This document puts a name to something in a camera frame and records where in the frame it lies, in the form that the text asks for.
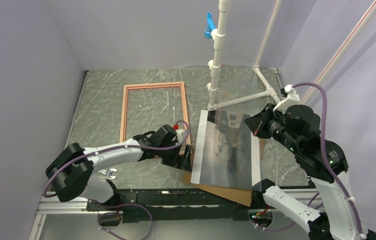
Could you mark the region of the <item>glossy photo with white borders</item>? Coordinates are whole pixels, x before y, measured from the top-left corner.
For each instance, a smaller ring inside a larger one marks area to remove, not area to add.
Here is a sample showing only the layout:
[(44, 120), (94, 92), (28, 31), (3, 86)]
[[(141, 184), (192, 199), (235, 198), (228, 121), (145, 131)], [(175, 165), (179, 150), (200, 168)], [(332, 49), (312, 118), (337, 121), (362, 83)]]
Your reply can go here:
[(190, 182), (260, 191), (262, 146), (244, 123), (249, 115), (202, 110)]

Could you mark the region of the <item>brown cardboard backing board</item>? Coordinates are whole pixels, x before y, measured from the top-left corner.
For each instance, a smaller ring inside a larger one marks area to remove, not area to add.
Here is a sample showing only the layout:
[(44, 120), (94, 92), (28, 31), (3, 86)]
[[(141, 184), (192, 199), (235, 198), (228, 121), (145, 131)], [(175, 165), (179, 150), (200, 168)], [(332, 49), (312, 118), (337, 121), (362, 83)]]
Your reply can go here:
[(227, 187), (219, 187), (219, 186), (211, 186), (211, 185), (203, 185), (203, 184), (195, 184), (190, 182), (191, 173), (185, 171), (182, 176), (182, 182), (185, 184), (189, 184), (193, 187), (196, 187), (200, 190), (206, 191), (210, 194), (216, 195), (218, 197), (222, 197), (224, 199), (230, 200), (237, 204), (250, 207), (251, 206), (251, 196), (252, 191), (240, 188), (227, 188)]

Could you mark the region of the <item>red wooden picture frame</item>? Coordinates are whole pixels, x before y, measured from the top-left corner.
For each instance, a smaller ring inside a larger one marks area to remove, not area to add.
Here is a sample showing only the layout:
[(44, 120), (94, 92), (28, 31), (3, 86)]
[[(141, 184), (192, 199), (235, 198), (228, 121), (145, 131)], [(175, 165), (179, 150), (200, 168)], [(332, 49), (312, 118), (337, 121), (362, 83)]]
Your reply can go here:
[(181, 102), (183, 111), (183, 120), (188, 124), (189, 116), (187, 109), (187, 98), (185, 83), (179, 82), (160, 82), (160, 83), (143, 83), (143, 84), (129, 84), (124, 85), (123, 88), (123, 102), (121, 112), (121, 126), (120, 126), (120, 142), (124, 142), (126, 139), (126, 126), (127, 126), (127, 109), (128, 109), (128, 97), (129, 91), (132, 90), (144, 90), (144, 89), (161, 89), (161, 88), (179, 88), (181, 92)]

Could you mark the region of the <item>white PVC pipe stand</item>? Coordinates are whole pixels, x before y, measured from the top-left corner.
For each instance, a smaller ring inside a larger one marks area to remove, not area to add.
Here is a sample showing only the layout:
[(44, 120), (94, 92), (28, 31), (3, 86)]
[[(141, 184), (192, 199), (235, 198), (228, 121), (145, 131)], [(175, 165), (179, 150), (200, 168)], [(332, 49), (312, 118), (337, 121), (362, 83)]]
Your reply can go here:
[[(271, 32), (273, 30), (274, 23), (276, 21), (277, 15), (279, 13), (280, 7), (282, 5), (281, 0), (276, 0), (270, 15), (270, 19), (268, 21), (265, 34), (263, 40), (261, 42), (256, 60), (253, 64), (252, 70), (255, 72), (259, 80), (264, 84), (265, 91), (255, 93), (252, 95), (244, 96), (241, 98), (236, 98), (234, 100), (216, 103), (216, 93), (217, 93), (217, 84), (219, 81), (219, 73), (221, 69), (221, 51), (224, 46), (224, 39), (225, 39), (225, 29), (227, 23), (227, 14), (230, 10), (231, 1), (230, 0), (220, 0), (219, 1), (219, 20), (218, 20), (218, 27), (217, 27), (217, 35), (214, 41), (214, 58), (208, 62), (208, 67), (210, 69), (210, 76), (211, 82), (207, 84), (207, 90), (209, 92), (209, 103), (207, 105), (208, 111), (214, 111), (219, 108), (223, 108), (226, 106), (230, 106), (233, 104), (239, 104), (246, 101), (259, 99), (262, 97), (271, 97), (275, 102), (280, 102), (278, 94), (276, 93), (275, 89), (269, 84), (263, 73), (261, 72), (259, 66), (262, 56), (264, 54), (264, 50), (267, 46), (268, 40), (270, 38)], [(325, 66), (319, 77), (317, 78), (316, 82), (326, 77), (329, 71), (332, 69), (335, 64), (341, 60), (342, 56), (346, 53), (347, 49), (350, 45), (355, 41), (355, 39), (359, 36), (359, 34), (364, 30), (370, 20), (376, 14), (376, 0), (372, 2), (369, 8), (365, 11), (363, 16), (351, 30), (349, 35), (343, 41), (342, 45), (338, 48), (334, 56)]]

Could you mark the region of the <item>clear acrylic sheet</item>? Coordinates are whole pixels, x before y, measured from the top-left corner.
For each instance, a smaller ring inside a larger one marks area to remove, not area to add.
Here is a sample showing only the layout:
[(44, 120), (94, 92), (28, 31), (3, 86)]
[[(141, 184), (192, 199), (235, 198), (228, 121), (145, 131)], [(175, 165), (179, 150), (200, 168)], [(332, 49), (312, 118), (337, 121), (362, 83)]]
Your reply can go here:
[(259, 113), (270, 96), (241, 103), (229, 103), (208, 115), (207, 133), (201, 165), (201, 184), (248, 190), (261, 189), (261, 181), (269, 179), (284, 186), (295, 166), (290, 154), (275, 140), (264, 145), (254, 137), (245, 119)]

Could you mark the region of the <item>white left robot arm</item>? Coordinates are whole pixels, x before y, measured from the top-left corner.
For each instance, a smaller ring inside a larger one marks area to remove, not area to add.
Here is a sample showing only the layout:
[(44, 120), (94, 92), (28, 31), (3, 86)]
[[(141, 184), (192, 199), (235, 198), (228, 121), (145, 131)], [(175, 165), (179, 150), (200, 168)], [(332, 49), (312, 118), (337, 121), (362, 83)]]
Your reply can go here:
[(117, 144), (81, 147), (77, 142), (72, 143), (47, 167), (48, 182), (43, 196), (58, 197), (61, 202), (83, 197), (113, 210), (120, 201), (117, 187), (109, 179), (92, 178), (92, 174), (155, 157), (160, 158), (163, 165), (191, 172), (191, 145), (187, 143), (190, 134), (189, 124), (180, 120), (173, 126), (165, 124), (156, 131), (138, 134)]

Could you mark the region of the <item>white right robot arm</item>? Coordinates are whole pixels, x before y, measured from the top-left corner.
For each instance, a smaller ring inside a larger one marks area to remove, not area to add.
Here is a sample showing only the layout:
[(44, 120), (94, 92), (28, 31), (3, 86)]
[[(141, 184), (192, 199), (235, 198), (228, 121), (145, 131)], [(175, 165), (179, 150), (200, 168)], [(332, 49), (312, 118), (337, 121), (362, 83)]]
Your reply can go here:
[(376, 233), (355, 216), (345, 154), (339, 145), (324, 139), (320, 116), (310, 107), (292, 105), (282, 112), (269, 103), (244, 122), (255, 137), (272, 138), (294, 154), (296, 163), (315, 185), (324, 211), (303, 204), (268, 179), (251, 194), (256, 207), (268, 205), (279, 210), (312, 240), (376, 239)]

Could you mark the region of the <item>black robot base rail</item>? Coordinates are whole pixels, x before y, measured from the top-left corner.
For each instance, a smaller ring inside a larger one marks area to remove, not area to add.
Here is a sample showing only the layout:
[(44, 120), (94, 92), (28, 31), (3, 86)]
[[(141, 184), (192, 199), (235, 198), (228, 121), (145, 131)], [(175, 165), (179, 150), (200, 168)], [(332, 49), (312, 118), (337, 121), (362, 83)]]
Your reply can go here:
[(121, 189), (120, 198), (110, 204), (78, 198), (67, 202), (67, 214), (102, 214), (119, 211), (122, 223), (149, 220), (139, 207), (145, 207), (155, 221), (232, 219), (245, 221), (247, 214), (270, 214), (262, 194), (252, 191), (251, 206), (244, 206), (198, 188), (182, 189)]

